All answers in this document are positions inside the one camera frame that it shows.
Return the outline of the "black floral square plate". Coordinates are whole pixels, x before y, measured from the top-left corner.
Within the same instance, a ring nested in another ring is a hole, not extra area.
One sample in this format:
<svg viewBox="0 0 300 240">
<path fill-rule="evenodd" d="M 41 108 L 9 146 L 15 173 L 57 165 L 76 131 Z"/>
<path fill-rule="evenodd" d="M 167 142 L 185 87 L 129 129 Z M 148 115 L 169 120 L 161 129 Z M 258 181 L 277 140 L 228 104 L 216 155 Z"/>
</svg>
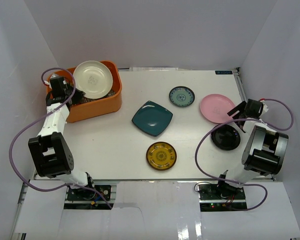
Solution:
<svg viewBox="0 0 300 240">
<path fill-rule="evenodd" d="M 72 105 L 81 105 L 81 104 L 86 104 L 86 103 L 90 103 L 90 102 L 94 102 L 97 100 L 101 100 L 101 99 L 105 99 L 105 98 L 109 98 L 115 95 L 115 92 L 113 90 L 110 90 L 105 96 L 101 97 L 101 98 L 88 98 L 84 95 L 84 98 L 80 101 L 80 102 L 72 102 Z"/>
</svg>

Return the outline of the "cream round plate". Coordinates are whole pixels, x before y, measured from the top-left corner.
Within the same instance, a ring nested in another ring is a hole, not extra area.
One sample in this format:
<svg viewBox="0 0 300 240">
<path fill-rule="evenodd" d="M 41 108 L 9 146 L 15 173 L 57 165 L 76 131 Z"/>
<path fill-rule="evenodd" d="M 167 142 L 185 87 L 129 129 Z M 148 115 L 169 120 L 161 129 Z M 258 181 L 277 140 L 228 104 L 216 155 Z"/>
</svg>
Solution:
<svg viewBox="0 0 300 240">
<path fill-rule="evenodd" d="M 88 99 L 105 97 L 112 89 L 113 76 L 109 68 L 94 60 L 80 63 L 73 72 L 76 88 Z"/>
</svg>

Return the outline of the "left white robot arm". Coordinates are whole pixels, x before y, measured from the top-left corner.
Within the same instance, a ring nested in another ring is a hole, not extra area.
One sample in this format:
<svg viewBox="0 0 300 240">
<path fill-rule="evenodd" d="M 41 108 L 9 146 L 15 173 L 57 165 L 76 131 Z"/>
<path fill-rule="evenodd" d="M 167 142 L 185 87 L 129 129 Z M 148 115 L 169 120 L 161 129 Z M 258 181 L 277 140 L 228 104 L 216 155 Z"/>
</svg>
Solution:
<svg viewBox="0 0 300 240">
<path fill-rule="evenodd" d="M 28 147 L 40 177 L 58 179 L 75 185 L 78 193 L 89 200 L 95 196 L 96 187 L 91 176 L 75 168 L 74 157 L 63 136 L 72 101 L 63 104 L 74 90 L 63 76 L 50 79 L 51 91 L 46 96 L 43 126 L 36 137 L 29 139 Z"/>
</svg>

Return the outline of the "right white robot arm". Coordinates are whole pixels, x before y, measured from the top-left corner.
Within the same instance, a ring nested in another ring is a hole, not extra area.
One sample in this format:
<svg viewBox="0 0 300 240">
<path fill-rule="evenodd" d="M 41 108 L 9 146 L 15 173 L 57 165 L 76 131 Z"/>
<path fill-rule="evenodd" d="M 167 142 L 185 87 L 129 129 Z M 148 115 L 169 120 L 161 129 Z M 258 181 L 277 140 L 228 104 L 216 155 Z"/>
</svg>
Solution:
<svg viewBox="0 0 300 240">
<path fill-rule="evenodd" d="M 219 177 L 226 181 L 215 188 L 216 195 L 226 200 L 250 180 L 259 176 L 276 175 L 280 172 L 289 136 L 271 128 L 261 116 L 268 111 L 264 100 L 248 99 L 227 114 L 231 116 L 248 141 L 241 161 Z"/>
</svg>

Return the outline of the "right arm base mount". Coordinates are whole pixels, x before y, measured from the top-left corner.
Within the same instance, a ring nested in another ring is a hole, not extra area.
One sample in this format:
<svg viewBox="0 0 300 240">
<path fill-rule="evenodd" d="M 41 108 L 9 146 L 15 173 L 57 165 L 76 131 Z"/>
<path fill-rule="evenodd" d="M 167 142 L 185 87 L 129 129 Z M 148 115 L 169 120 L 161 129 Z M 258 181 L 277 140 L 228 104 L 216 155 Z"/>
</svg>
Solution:
<svg viewBox="0 0 300 240">
<path fill-rule="evenodd" d="M 225 181 L 201 181 L 194 185 L 193 190 L 198 193 L 202 213 L 245 211 L 248 209 L 244 189 L 233 187 Z"/>
</svg>

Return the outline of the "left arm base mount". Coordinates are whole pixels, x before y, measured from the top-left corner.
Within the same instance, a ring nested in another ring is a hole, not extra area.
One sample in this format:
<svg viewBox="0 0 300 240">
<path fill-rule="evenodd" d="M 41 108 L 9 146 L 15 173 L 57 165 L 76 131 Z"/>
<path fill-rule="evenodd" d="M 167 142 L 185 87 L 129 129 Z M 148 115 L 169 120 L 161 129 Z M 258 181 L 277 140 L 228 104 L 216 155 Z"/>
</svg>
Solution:
<svg viewBox="0 0 300 240">
<path fill-rule="evenodd" d="M 94 188 L 113 207 L 116 197 L 116 187 L 109 184 L 96 184 Z M 64 201 L 65 210 L 110 210 L 103 198 L 93 192 L 81 188 L 68 188 Z"/>
</svg>

